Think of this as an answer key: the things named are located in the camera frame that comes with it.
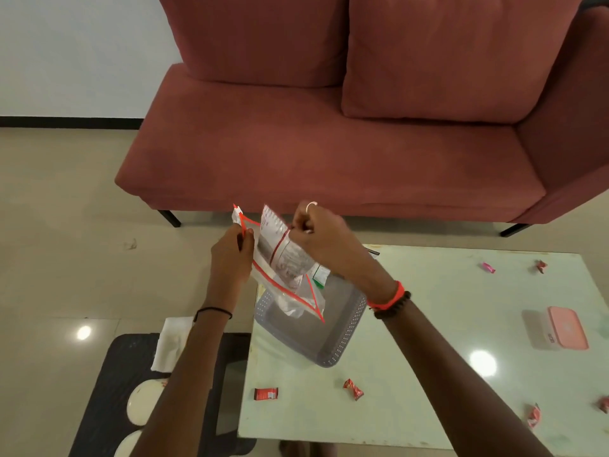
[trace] clear plastic bag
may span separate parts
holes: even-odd
[[[254,230],[251,276],[274,297],[281,310],[292,317],[308,311],[324,321],[325,299],[313,283],[317,263],[288,237],[289,227],[267,205],[260,223],[247,218],[234,206],[232,221]]]

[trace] black beaded bracelet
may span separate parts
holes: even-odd
[[[398,301],[392,304],[391,307],[380,311],[375,311],[375,317],[377,319],[389,319],[390,317],[397,315],[404,305],[410,301],[410,297],[412,297],[410,292],[404,292],[404,295],[402,295]]]
[[[200,310],[198,310],[197,313],[194,315],[193,323],[197,322],[199,313],[202,313],[203,311],[207,311],[208,309],[213,309],[214,311],[220,311],[221,313],[224,313],[225,315],[229,315],[229,319],[232,319],[232,313],[230,311],[227,311],[225,309],[218,308],[218,307],[204,307],[204,308],[201,308]]]

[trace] person's left hand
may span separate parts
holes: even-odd
[[[239,250],[241,226],[233,224],[211,247],[211,271],[203,306],[234,312],[242,285],[252,271],[254,232],[248,229]]]

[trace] orange bracelet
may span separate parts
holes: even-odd
[[[395,292],[395,295],[391,300],[389,300],[388,303],[377,305],[376,303],[368,301],[368,306],[374,309],[375,311],[385,311],[386,309],[391,308],[395,304],[395,302],[398,301],[401,297],[403,297],[404,293],[406,293],[406,290],[404,289],[402,283],[399,280],[396,282],[398,283],[398,290]]]

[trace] person's right hand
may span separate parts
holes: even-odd
[[[319,264],[351,281],[369,300],[384,303],[393,297],[397,284],[372,259],[340,216],[303,201],[294,214],[292,226],[290,240]]]

